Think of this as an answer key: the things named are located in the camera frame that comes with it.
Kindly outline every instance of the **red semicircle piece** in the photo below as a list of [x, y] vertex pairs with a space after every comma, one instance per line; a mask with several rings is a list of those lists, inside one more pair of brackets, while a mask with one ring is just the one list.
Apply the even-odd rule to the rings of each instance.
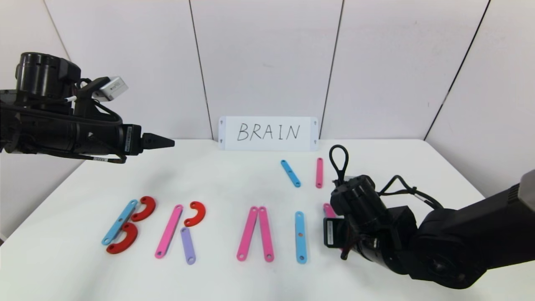
[[123, 239], [121, 242], [118, 242], [116, 244], [109, 245], [106, 248], [106, 252], [108, 252], [110, 254], [118, 254], [118, 253], [128, 249], [128, 247], [130, 247], [134, 243], [134, 241], [135, 241], [135, 239], [137, 237], [137, 228], [136, 228], [136, 226], [134, 224], [132, 224], [132, 223], [125, 223], [121, 227], [121, 230], [126, 232], [125, 239]]
[[204, 218], [204, 216], [206, 215], [206, 208], [204, 208], [204, 205], [201, 202], [191, 202], [191, 204], [189, 204], [189, 207], [191, 209], [196, 209], [197, 215], [195, 215], [191, 219], [186, 219], [184, 221], [184, 225], [186, 227], [193, 227], [196, 224], [200, 223], [201, 220]]
[[147, 206], [145, 207], [145, 210], [143, 210], [142, 212], [132, 214], [131, 220], [133, 222], [139, 222], [148, 218], [149, 215], [151, 215], [154, 212], [154, 209], [156, 208], [156, 201], [151, 197], [147, 197], [147, 196], [142, 197], [140, 202]]

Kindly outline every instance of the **tabletop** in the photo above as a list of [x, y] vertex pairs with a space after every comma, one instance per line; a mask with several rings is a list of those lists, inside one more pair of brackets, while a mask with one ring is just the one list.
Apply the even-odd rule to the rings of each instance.
[[[0, 300], [517, 300], [531, 299], [535, 262], [489, 270], [471, 288], [453, 290], [412, 280], [351, 252], [323, 244], [323, 203], [336, 173], [332, 145], [349, 151], [347, 175], [369, 175], [382, 188], [394, 175], [459, 209], [482, 195], [429, 144], [420, 140], [321, 140], [317, 152], [222, 151], [212, 140], [177, 140], [146, 150], [126, 164], [88, 161], [65, 180], [0, 247]], [[315, 186], [324, 158], [324, 186]], [[342, 164], [343, 153], [335, 151]], [[294, 187], [280, 160], [301, 181]], [[401, 188], [395, 184], [391, 189]], [[101, 240], [132, 199], [148, 195], [156, 209], [136, 222], [126, 251], [108, 254]], [[196, 262], [185, 261], [180, 234], [165, 257], [155, 250], [172, 209], [184, 206], [178, 228], [206, 206], [190, 232]], [[411, 195], [383, 197], [387, 207], [409, 205], [418, 224], [430, 208]], [[265, 206], [274, 260], [263, 257], [259, 226], [247, 260], [236, 252], [251, 206]], [[308, 262], [295, 256], [294, 214], [305, 216]]]

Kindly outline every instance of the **sign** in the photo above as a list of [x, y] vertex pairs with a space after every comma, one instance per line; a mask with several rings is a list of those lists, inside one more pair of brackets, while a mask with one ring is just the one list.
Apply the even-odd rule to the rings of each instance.
[[316, 117], [224, 116], [219, 119], [219, 148], [227, 151], [318, 150]]

